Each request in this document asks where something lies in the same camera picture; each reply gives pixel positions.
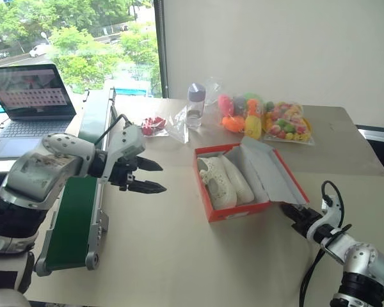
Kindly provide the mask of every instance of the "orange shoe box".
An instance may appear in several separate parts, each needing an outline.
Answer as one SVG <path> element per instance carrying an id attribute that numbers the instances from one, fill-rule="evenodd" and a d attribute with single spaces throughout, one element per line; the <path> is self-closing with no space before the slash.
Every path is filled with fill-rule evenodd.
<path id="1" fill-rule="evenodd" d="M 255 201 L 221 210 L 213 209 L 208 190 L 199 176 L 196 158 L 215 157 L 221 154 L 241 171 L 252 188 Z M 306 205 L 309 202 L 278 151 L 254 139 L 245 137 L 241 144 L 197 148 L 193 165 L 210 223 L 259 213 L 281 203 Z"/>

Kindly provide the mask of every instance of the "water bottle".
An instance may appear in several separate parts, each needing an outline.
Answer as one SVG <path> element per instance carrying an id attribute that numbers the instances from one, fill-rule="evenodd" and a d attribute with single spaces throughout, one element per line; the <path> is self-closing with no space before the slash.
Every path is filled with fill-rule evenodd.
<path id="1" fill-rule="evenodd" d="M 188 106 L 186 112 L 186 125 L 191 129 L 197 129 L 202 124 L 202 115 L 205 105 L 205 88 L 193 83 L 188 89 Z"/>

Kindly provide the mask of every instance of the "white sneaker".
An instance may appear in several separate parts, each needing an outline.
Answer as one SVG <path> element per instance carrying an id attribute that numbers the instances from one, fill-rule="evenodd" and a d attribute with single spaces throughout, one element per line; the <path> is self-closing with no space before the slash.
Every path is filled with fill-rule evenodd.
<path id="1" fill-rule="evenodd" d="M 198 158 L 199 175 L 207 185 L 214 209 L 235 207 L 237 195 L 218 157 Z"/>
<path id="2" fill-rule="evenodd" d="M 230 183 L 235 188 L 237 194 L 237 204 L 243 205 L 244 203 L 249 203 L 255 199 L 255 195 L 250 189 L 250 186 L 241 171 L 233 164 L 228 158 L 224 155 L 219 156 L 220 161 L 225 167 L 226 174 L 229 177 Z"/>

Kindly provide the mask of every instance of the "laptop screen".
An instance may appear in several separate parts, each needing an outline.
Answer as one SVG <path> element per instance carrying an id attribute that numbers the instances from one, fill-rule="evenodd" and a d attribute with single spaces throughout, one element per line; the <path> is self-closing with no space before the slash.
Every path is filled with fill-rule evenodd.
<path id="1" fill-rule="evenodd" d="M 11 119 L 76 113 L 53 64 L 0 68 L 0 104 Z"/>

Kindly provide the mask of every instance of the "green conveyor belt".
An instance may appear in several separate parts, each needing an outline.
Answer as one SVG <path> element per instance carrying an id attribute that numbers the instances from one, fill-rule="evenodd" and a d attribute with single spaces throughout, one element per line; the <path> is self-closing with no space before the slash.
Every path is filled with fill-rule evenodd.
<path id="1" fill-rule="evenodd" d="M 108 98 L 109 91 L 90 92 L 78 134 L 80 139 L 93 143 L 104 132 L 110 112 Z M 85 266 L 96 186 L 97 179 L 92 177 L 68 180 L 47 252 L 48 270 Z"/>

